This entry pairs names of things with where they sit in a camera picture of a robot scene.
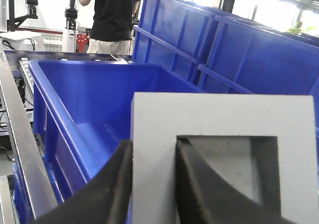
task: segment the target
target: person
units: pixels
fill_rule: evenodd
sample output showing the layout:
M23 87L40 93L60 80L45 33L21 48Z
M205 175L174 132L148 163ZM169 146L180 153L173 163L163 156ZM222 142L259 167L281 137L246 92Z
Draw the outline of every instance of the person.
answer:
M91 0L79 0L86 6ZM94 23L87 53L127 55L129 53L132 16L141 0L95 0Z

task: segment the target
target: black rubber pad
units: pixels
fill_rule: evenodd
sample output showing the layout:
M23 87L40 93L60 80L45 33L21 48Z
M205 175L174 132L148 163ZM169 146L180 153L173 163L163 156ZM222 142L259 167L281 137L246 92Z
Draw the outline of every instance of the black rubber pad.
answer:
M83 189L33 224L125 224L132 190L133 146L123 140Z
M181 224L293 224L230 186L187 138L177 140L175 167Z

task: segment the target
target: floor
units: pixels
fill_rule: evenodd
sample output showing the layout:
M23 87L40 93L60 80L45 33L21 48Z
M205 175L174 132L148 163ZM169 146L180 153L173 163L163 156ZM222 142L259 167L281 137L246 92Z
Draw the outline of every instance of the floor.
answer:
M6 153L0 154L0 176L12 174L13 162L9 161Z
M10 148L9 136L0 137L0 147ZM6 153L0 154L0 176L12 174L12 165L13 162L7 159Z

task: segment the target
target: black t-shirt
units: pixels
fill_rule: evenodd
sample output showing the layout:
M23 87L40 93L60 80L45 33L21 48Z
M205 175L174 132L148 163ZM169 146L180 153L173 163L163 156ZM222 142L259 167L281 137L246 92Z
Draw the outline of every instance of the black t-shirt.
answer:
M136 1L141 0L95 0L91 38L100 41L130 39Z

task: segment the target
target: white wall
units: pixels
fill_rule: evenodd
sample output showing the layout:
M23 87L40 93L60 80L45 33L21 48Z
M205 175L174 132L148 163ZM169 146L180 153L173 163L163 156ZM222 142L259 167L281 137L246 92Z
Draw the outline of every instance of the white wall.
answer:
M38 0L37 6L38 20L27 19L21 26L32 28L45 28L53 30L62 30L66 25L64 11L69 6L70 0ZM94 15L94 0L87 7L77 6L78 25L92 27ZM27 8L25 0L15 0L15 17L26 15Z

